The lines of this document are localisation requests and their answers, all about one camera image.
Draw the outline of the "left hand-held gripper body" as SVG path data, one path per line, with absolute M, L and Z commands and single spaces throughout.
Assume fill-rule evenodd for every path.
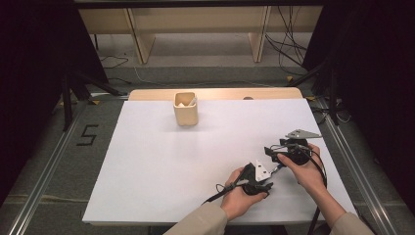
M 270 172 L 260 162 L 247 164 L 240 177 L 239 185 L 247 195 L 253 196 L 259 193 L 269 193 L 264 190 L 266 180 L 271 177 Z

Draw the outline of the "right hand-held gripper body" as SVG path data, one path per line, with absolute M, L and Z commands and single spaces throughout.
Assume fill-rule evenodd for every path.
M 286 148 L 286 152 L 282 152 L 282 155 L 289 158 L 293 163 L 297 165 L 306 164 L 311 158 L 311 148 L 308 146 L 308 139 L 320 138 L 321 135 L 302 129 L 296 129 L 286 135 L 286 138 L 290 139 L 290 144 L 281 146 Z

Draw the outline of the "beige square pen holder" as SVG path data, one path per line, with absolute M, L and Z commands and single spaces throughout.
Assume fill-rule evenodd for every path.
M 181 126 L 196 125 L 199 121 L 197 103 L 194 106 L 189 106 L 191 100 L 197 97 L 194 92 L 179 92 L 174 96 L 173 109 L 176 117 L 176 122 Z M 178 107 L 179 103 L 183 103 L 185 107 Z

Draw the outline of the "person's left hand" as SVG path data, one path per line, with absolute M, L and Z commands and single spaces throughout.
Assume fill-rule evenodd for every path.
M 236 187 L 223 197 L 221 208 L 225 211 L 228 221 L 245 214 L 249 208 L 267 197 L 266 193 L 247 195 L 241 187 Z

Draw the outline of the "person's right hand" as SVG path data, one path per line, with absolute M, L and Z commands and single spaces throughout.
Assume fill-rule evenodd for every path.
M 298 183 L 306 190 L 310 196 L 315 196 L 318 193 L 326 191 L 327 188 L 322 176 L 322 162 L 319 159 L 320 149 L 312 144 L 308 147 L 311 149 L 311 160 L 306 164 L 297 165 L 293 163 L 288 157 L 283 154 L 278 154 L 277 157 L 281 163 L 287 166 L 294 174 Z

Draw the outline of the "black metal stand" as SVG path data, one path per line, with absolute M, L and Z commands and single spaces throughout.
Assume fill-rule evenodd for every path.
M 287 87 L 297 87 L 307 80 L 315 78 L 311 91 L 314 95 L 324 96 L 329 98 L 329 117 L 335 125 L 339 124 L 337 118 L 337 80 L 338 73 L 336 67 L 329 62 L 323 62 L 314 69 L 308 71 L 306 74 L 297 79 L 289 81 Z

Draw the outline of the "wooden table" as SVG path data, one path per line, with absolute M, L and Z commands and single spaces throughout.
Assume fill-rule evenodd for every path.
M 243 100 L 250 96 L 259 99 L 301 99 L 296 87 L 254 88 L 190 88 L 190 89 L 135 89 L 129 101 L 172 101 L 176 93 L 194 92 L 201 100 Z

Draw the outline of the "black curtain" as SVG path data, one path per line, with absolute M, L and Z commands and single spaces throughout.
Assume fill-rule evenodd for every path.
M 0 0 L 0 205 L 72 71 L 108 81 L 74 0 Z
M 346 21 L 336 54 L 338 94 L 415 215 L 415 0 L 322 0 L 304 66 L 323 62 Z

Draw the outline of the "white table mat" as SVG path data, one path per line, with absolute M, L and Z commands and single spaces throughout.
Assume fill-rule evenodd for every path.
M 83 217 L 94 225 L 168 225 L 221 190 L 248 163 L 275 164 L 265 148 L 319 127 L 303 99 L 201 100 L 194 126 L 170 101 L 127 101 Z

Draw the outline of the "beige wooden desk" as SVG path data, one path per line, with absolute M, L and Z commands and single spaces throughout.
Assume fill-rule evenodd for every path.
M 129 34 L 138 62 L 145 64 L 160 33 L 243 32 L 256 63 L 261 61 L 267 32 L 312 32 L 322 12 L 320 6 L 189 7 L 81 9 L 90 34 Z

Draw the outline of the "black tape floor mark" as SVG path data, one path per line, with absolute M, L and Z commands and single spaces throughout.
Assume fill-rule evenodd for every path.
M 95 133 L 92 133 L 92 130 L 95 130 L 98 127 L 98 124 L 86 124 L 77 146 L 92 146 L 97 137 Z

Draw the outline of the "black tripod stand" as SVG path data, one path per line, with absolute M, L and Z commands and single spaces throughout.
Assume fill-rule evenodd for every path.
M 116 90 L 112 88 L 107 82 L 100 81 L 98 78 L 94 78 L 83 71 L 67 71 L 61 78 L 62 100 L 64 103 L 65 114 L 63 131 L 67 131 L 73 121 L 71 93 L 73 93 L 79 101 L 88 101 L 92 97 L 91 92 L 86 87 L 87 84 L 92 84 L 114 96 L 126 95 L 126 92 Z

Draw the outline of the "aluminium floor rail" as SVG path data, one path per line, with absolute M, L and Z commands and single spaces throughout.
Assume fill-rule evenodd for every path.
M 77 127 L 79 118 L 86 107 L 86 101 L 81 101 L 74 107 L 72 123 L 69 124 L 67 130 L 59 132 L 58 142 L 54 146 L 53 152 L 49 155 L 46 164 L 42 167 L 41 173 L 36 178 L 35 184 L 29 193 L 23 196 L 10 195 L 7 197 L 7 202 L 21 205 L 20 210 L 15 216 L 15 219 L 7 232 L 7 235 L 24 235 L 36 209 L 38 208 L 38 205 L 42 200 L 42 196 L 53 178 L 60 160 L 67 149 L 69 141 Z
M 322 98 L 311 109 L 358 215 L 376 235 L 398 235 L 390 208 L 400 199 L 356 125 L 334 122 Z

